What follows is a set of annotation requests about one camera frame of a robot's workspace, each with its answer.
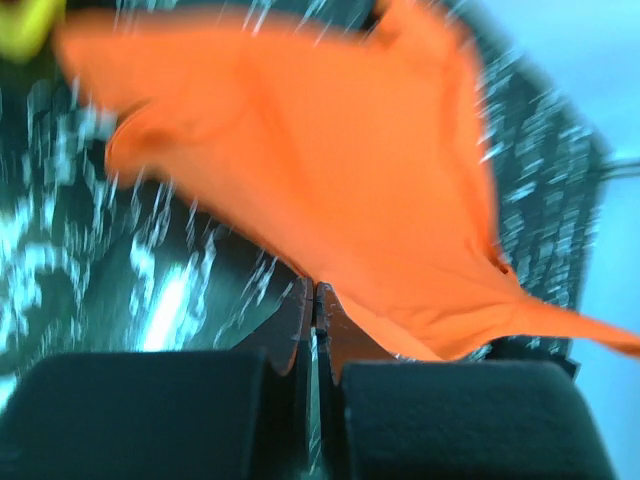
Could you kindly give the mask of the orange t shirt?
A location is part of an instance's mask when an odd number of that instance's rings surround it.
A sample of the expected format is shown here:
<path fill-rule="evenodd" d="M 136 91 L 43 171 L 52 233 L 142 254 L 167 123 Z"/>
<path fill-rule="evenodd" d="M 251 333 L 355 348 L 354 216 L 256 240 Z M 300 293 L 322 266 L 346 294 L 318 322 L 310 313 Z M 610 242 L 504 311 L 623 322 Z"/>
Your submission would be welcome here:
<path fill-rule="evenodd" d="M 637 356 L 635 334 L 530 296 L 504 258 L 465 27 L 421 1 L 375 10 L 368 34 L 245 11 L 82 12 L 54 50 L 119 118 L 111 176 L 173 182 L 331 285 L 388 352 L 453 361 L 528 335 Z"/>

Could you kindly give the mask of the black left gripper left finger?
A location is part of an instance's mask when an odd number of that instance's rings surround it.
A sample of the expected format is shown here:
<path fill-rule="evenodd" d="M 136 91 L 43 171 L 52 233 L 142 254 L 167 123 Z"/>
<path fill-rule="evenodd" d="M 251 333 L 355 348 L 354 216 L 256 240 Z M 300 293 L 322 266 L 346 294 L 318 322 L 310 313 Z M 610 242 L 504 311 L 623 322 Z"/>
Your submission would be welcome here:
<path fill-rule="evenodd" d="M 238 352 L 261 352 L 276 373 L 286 376 L 292 369 L 298 348 L 309 338 L 313 282 L 297 279 L 278 309 L 258 328 L 234 346 Z"/>

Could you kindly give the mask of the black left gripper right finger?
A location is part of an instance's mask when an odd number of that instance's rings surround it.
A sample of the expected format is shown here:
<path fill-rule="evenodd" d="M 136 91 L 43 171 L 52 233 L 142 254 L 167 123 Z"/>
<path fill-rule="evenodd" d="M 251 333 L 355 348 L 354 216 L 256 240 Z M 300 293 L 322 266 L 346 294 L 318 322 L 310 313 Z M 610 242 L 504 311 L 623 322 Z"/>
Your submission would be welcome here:
<path fill-rule="evenodd" d="M 319 283 L 315 300 L 319 356 L 327 365 L 334 385 L 339 384 L 347 364 L 397 361 L 346 314 L 331 285 Z"/>

